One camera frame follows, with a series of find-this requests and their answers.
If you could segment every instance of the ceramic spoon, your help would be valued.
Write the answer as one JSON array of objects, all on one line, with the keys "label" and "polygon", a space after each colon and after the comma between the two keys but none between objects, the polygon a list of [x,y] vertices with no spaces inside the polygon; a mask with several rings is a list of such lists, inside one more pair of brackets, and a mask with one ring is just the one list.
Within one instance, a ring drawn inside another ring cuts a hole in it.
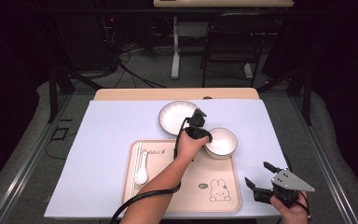
[{"label": "ceramic spoon", "polygon": [[144,153],[142,153],[141,166],[135,175],[135,184],[137,185],[143,185],[147,181],[146,157],[147,151],[145,150]]}]

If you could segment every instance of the table leg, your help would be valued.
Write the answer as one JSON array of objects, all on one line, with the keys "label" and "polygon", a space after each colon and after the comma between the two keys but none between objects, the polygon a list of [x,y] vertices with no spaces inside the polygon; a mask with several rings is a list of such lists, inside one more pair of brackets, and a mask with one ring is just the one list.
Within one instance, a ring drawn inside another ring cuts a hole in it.
[{"label": "table leg", "polygon": [[173,17],[173,62],[172,62],[172,79],[179,78],[179,41],[178,41],[178,19]]},{"label": "table leg", "polygon": [[245,74],[246,79],[252,79],[253,72],[252,72],[252,69],[251,69],[251,65],[249,63],[247,63],[243,67],[243,73]]},{"label": "table leg", "polygon": [[51,123],[58,114],[57,81],[54,76],[54,70],[51,70],[48,75],[48,93],[50,98],[50,118],[48,123]]}]

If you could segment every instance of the white table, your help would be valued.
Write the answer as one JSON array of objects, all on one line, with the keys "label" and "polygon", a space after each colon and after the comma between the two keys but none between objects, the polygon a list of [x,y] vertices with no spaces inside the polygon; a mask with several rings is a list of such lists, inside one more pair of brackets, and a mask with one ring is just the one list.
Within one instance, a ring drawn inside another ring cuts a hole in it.
[{"label": "white table", "polygon": [[[204,96],[213,99],[201,100]],[[278,216],[271,205],[254,201],[244,181],[246,176],[258,187],[271,189],[274,174],[263,167],[263,161],[286,167],[263,101],[255,89],[204,88],[100,90],[89,103],[45,217],[110,218],[121,206],[131,143],[174,138],[158,124],[160,109],[174,100],[188,100],[199,106],[208,115],[206,130],[220,126],[237,135],[233,159],[241,207],[229,213],[175,213],[164,218]]]},{"label": "white table", "polygon": [[[292,7],[293,4],[293,0],[154,0],[154,7]],[[179,78],[179,35],[182,34],[178,32],[178,20],[174,17],[172,79]]]}]

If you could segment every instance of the beige tray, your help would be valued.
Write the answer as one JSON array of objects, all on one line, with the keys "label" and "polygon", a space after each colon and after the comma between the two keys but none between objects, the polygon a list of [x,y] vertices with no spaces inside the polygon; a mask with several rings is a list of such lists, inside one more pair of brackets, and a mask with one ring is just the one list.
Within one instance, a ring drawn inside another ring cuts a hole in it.
[{"label": "beige tray", "polygon": [[[136,195],[142,185],[133,181],[147,150],[148,180],[173,160],[175,140],[144,140],[132,144],[125,180],[123,203]],[[202,149],[188,166],[182,187],[172,197],[167,212],[233,212],[240,208],[241,196],[232,158],[216,160]]]}]

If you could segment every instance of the chair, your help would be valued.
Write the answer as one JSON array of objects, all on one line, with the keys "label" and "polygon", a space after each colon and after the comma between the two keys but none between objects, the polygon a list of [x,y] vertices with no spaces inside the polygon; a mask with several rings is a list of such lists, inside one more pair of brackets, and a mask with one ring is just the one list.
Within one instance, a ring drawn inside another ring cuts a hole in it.
[{"label": "chair", "polygon": [[254,63],[250,85],[253,87],[264,42],[272,26],[272,18],[264,15],[223,13],[214,17],[207,27],[201,59],[202,87],[205,87],[205,79],[209,79],[206,76],[207,62],[242,63],[242,67]]}]

